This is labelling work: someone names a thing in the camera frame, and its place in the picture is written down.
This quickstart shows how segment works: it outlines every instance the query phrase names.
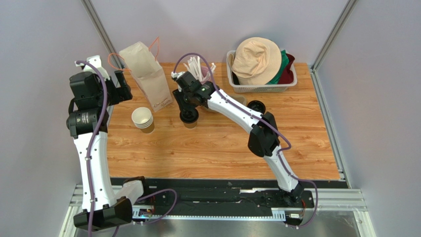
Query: bag handle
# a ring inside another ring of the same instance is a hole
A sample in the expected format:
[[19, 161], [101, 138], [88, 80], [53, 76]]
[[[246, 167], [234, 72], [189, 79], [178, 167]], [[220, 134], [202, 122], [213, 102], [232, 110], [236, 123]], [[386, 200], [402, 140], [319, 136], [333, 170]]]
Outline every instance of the bag handle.
[[116, 68], [116, 67], [114, 67], [114, 65], [111, 63], [111, 61], [110, 61], [110, 59], [111, 59], [111, 55], [116, 55], [117, 57], [119, 57], [119, 58], [121, 58], [122, 60], [123, 60], [123, 62], [124, 62], [124, 64], [126, 64], [126, 61], [124, 60], [124, 58], [122, 57], [122, 56], [120, 56], [118, 53], [110, 53], [110, 54], [108, 54], [108, 64], [112, 67], [112, 68], [114, 68], [114, 69], [117, 69], [117, 70], [120, 70], [120, 71], [123, 71], [123, 72], [130, 72], [131, 70], [127, 67], [127, 65], [126, 65], [126, 68], [125, 69], [121, 69], [121, 68]]
[[159, 54], [159, 36], [153, 41], [153, 43], [151, 44], [151, 46], [149, 46], [149, 51], [151, 51], [152, 46], [154, 46], [154, 44], [158, 42], [158, 50], [157, 50], [157, 55], [155, 55], [155, 61], [157, 60], [157, 56]]

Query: white plastic basket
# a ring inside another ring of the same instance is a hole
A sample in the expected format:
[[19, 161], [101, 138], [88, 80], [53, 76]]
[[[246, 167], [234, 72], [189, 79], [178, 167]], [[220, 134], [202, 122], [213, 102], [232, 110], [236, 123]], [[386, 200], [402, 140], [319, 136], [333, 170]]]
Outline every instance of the white plastic basket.
[[229, 65], [228, 59], [229, 55], [234, 54], [235, 56], [235, 50], [231, 50], [227, 53], [227, 73], [228, 73], [228, 80], [229, 84], [234, 88], [234, 91], [236, 93], [250, 93], [250, 92], [284, 92], [288, 89], [290, 86], [297, 85], [297, 74], [295, 72], [295, 67], [292, 64], [291, 65], [291, 71], [294, 75], [294, 81], [291, 84], [271, 84], [271, 85], [236, 85], [232, 81], [232, 70]]

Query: paper bag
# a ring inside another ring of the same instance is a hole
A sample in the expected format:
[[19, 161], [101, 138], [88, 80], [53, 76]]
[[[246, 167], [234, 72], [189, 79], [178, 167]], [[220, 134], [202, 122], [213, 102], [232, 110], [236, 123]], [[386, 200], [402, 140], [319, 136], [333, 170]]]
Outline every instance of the paper bag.
[[144, 43], [137, 42], [121, 50], [120, 56], [154, 112], [172, 103], [164, 70]]

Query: wooden table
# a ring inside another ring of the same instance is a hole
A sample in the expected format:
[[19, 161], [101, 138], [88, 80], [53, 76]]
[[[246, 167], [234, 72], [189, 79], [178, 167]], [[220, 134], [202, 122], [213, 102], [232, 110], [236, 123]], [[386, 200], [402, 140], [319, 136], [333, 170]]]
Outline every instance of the wooden table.
[[[217, 63], [216, 84], [234, 94], [226, 65]], [[296, 175], [305, 179], [339, 179], [334, 155], [317, 102], [308, 67], [295, 63], [298, 84], [282, 93], [243, 93], [247, 101], [260, 100], [276, 119], [278, 129], [292, 143], [284, 151]], [[162, 63], [170, 91], [173, 63]], [[180, 65], [178, 71], [185, 70]], [[177, 102], [153, 113], [155, 131], [144, 134], [131, 121], [138, 107], [151, 108], [129, 74], [133, 99], [114, 107], [108, 129], [108, 165], [114, 177], [274, 179], [266, 162], [247, 148], [248, 134], [219, 113], [198, 108], [195, 129], [184, 127]]]

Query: hat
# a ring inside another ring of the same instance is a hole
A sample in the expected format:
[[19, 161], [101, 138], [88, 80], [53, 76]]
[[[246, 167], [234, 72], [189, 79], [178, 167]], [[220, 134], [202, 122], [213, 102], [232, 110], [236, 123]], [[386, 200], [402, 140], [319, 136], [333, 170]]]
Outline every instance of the hat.
[[253, 37], [238, 46], [232, 71], [241, 85], [265, 85], [277, 74], [281, 63], [281, 51], [274, 42]]

